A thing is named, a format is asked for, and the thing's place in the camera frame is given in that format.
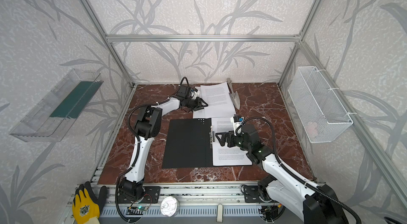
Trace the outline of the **black folder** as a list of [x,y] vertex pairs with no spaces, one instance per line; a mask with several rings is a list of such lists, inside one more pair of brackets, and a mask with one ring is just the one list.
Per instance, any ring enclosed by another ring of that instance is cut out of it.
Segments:
[[162,167],[201,168],[213,165],[210,144],[212,119],[174,119],[170,121]]

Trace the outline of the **printed paper sheet bottom stack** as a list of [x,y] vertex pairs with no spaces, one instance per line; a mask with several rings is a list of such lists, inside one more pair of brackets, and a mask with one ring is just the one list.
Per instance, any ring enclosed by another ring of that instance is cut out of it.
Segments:
[[195,87],[194,97],[195,97],[194,101],[195,101],[196,107],[194,107],[192,109],[193,118],[194,119],[205,118],[205,110],[204,110],[204,107],[202,106],[201,91],[200,91],[199,86]]

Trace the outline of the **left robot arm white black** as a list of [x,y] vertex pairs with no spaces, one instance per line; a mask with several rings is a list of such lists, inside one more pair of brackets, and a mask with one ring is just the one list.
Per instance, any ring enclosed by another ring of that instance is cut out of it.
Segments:
[[207,106],[201,98],[200,90],[188,84],[180,84],[166,100],[133,108],[127,125],[135,136],[135,145],[129,167],[117,178],[116,196],[123,195],[131,201],[140,201],[144,197],[145,165],[151,144],[160,132],[164,115],[182,107],[199,111]]

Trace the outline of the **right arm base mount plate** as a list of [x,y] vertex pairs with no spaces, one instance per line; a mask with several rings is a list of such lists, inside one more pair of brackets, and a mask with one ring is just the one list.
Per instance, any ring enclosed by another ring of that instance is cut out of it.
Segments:
[[263,201],[260,197],[257,186],[241,185],[241,192],[244,196],[245,203],[268,203],[269,201]]

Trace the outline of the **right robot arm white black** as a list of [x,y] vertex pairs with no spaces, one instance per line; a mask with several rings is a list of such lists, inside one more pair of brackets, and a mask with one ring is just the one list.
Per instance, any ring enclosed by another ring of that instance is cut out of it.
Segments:
[[268,176],[258,182],[258,194],[263,201],[277,201],[296,214],[305,224],[347,224],[343,208],[333,189],[308,180],[277,157],[272,149],[261,143],[256,130],[241,134],[233,131],[215,134],[222,147],[238,147]]

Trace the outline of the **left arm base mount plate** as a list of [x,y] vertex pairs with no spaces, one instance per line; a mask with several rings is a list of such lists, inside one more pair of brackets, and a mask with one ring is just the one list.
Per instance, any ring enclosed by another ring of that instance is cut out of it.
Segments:
[[141,194],[137,196],[133,196],[132,194],[126,193],[123,189],[119,189],[116,199],[119,204],[156,204],[159,201],[160,192],[160,186],[144,186]]

